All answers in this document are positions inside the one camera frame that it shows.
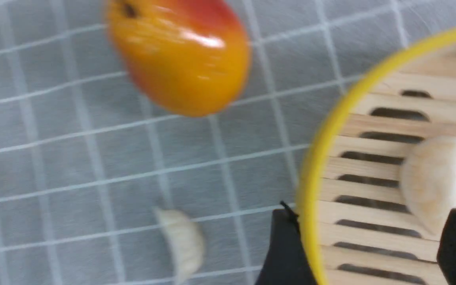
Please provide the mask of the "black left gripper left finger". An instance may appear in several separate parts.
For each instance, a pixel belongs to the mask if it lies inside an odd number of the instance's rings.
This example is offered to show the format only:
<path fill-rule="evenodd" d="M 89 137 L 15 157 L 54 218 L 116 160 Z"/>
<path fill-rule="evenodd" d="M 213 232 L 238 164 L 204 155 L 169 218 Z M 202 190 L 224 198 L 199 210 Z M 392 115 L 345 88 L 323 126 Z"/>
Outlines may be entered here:
<path fill-rule="evenodd" d="M 257 285 L 316 285 L 302 246 L 298 214 L 284 201 L 272 211 L 268 252 Z"/>

